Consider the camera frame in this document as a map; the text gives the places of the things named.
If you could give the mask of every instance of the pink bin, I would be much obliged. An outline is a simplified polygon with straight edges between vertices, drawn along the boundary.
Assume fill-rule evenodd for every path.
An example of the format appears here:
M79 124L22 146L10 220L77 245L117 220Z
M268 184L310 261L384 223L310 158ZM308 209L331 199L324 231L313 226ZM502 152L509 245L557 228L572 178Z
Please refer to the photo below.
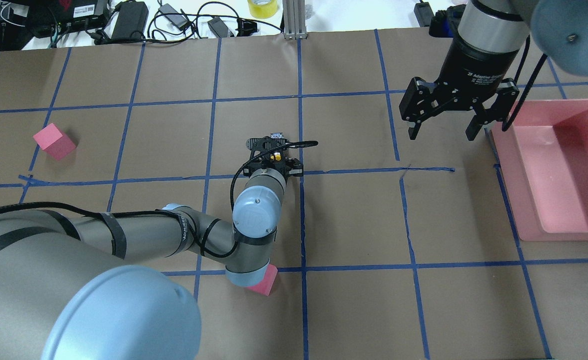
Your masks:
M588 240L588 100L526 101L492 133L520 238Z

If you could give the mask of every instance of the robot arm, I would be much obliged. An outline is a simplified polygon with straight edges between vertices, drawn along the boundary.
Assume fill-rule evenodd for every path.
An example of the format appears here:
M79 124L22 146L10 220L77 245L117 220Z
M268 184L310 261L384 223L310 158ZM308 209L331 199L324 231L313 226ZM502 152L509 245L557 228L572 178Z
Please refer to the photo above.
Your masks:
M116 214L53 202L0 207L0 359L194 358L194 298L129 263L192 251L224 264L235 285L259 283L286 182L303 175L302 163L284 151L317 142L264 137L247 145L250 160L232 182L249 176L233 223L177 204ZM51 207L84 217L39 209Z
M588 0L470 0L458 29L452 29L454 39L438 79L414 77L401 100L410 139L416 138L424 121L445 111L474 110L465 131L470 141L494 121L506 122L506 131L520 90L513 79L504 77L530 28L536 43L561 68L588 76ZM494 104L485 109L483 103L495 94Z

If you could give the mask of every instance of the white label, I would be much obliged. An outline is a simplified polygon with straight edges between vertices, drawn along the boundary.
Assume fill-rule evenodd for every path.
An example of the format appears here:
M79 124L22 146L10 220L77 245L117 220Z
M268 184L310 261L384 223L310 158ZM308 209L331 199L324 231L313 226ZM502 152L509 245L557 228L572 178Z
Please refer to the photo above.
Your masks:
M74 18L80 18L81 16L93 15L95 5L84 5L74 7Z

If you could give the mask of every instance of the pink block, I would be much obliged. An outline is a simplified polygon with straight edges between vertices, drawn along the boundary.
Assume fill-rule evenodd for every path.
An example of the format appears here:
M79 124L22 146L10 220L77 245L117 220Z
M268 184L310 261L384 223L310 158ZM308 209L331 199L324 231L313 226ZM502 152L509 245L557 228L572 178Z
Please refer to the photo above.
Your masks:
M493 137L520 238L588 240L588 99L526 101Z
M76 148L72 140L53 123L32 136L38 146L54 159L61 160Z
M252 290L253 292L257 292L258 294L263 294L264 296L269 296L271 287L274 285L274 280L276 280L277 273L278 268L272 264L269 264L267 266L267 270L265 271L265 277L262 278L262 281L254 286L248 286L247 289Z

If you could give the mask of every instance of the yellow object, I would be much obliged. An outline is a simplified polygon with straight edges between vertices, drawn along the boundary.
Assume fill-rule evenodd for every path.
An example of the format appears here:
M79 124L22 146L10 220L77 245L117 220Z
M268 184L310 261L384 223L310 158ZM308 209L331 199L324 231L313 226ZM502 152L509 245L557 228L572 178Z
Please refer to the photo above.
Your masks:
M247 0L250 7L250 14L256 19L271 18L278 10L276 0Z

